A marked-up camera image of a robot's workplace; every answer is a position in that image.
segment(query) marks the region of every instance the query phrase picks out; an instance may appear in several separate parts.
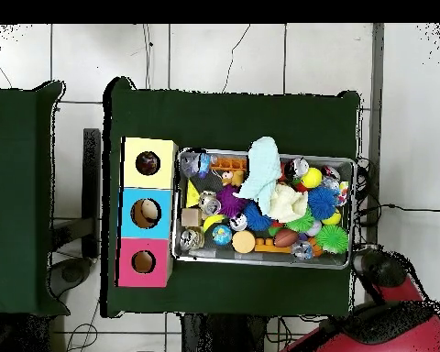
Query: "hole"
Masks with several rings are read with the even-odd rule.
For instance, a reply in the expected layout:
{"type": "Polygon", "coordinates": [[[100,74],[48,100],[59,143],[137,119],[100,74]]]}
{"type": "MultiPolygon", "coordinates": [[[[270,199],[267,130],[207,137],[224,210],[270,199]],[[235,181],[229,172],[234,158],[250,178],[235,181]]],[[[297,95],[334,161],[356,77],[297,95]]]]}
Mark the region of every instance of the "hole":
{"type": "Polygon", "coordinates": [[[160,169],[160,158],[153,151],[144,151],[136,158],[136,169],[142,175],[153,175],[160,169]]]}
{"type": "Polygon", "coordinates": [[[151,198],[138,200],[130,209],[130,217],[140,228],[153,228],[161,219],[160,205],[151,198]]]}
{"type": "Polygon", "coordinates": [[[156,261],[150,251],[139,251],[132,257],[132,268],[136,272],[149,274],[155,269],[156,261]]]}

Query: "towel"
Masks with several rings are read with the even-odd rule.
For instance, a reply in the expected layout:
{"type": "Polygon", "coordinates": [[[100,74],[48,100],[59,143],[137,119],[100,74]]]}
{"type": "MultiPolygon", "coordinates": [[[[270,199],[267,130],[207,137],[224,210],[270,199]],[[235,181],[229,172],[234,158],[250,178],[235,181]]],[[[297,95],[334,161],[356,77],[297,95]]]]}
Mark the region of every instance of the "towel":
{"type": "Polygon", "coordinates": [[[290,223],[306,213],[308,192],[296,192],[290,186],[277,184],[270,198],[268,216],[279,223],[290,223]]]}
{"type": "Polygon", "coordinates": [[[276,181],[281,177],[281,159],[272,137],[262,137],[251,144],[247,153],[249,175],[241,186],[238,198],[248,198],[258,202],[263,215],[270,211],[270,197],[276,181]]]}

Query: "football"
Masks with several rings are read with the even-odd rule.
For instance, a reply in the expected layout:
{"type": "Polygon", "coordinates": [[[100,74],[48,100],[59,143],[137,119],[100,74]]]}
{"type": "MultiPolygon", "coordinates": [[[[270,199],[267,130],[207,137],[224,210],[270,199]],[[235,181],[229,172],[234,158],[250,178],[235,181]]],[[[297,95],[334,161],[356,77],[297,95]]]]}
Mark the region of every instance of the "football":
{"type": "Polygon", "coordinates": [[[281,229],[274,237],[275,247],[288,247],[298,239],[298,233],[288,228],[281,229]]]}

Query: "orange ball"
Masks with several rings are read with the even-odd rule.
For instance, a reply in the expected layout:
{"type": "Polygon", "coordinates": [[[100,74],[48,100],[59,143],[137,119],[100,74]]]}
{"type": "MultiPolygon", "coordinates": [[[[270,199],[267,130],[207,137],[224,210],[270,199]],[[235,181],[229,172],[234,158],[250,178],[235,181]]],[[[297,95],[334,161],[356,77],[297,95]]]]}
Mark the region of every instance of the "orange ball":
{"type": "Polygon", "coordinates": [[[318,245],[315,237],[308,237],[308,243],[312,245],[314,257],[319,257],[321,254],[323,254],[323,248],[318,245]]]}

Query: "green tablecloth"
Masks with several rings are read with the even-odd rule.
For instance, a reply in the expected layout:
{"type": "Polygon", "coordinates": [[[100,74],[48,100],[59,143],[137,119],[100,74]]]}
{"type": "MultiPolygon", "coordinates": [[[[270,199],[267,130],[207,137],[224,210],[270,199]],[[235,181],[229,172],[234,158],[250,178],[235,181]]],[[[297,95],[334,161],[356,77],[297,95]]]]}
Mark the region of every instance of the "green tablecloth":
{"type": "Polygon", "coordinates": [[[104,254],[109,260],[103,262],[102,301],[108,314],[345,314],[349,269],[177,261],[166,288],[117,288],[119,153],[122,136],[172,139],[180,148],[228,150],[247,150],[257,138],[271,136],[280,153],[354,159],[358,106],[355,92],[334,97],[139,91],[126,78],[113,80],[104,93],[103,229],[109,228],[104,254]]]}

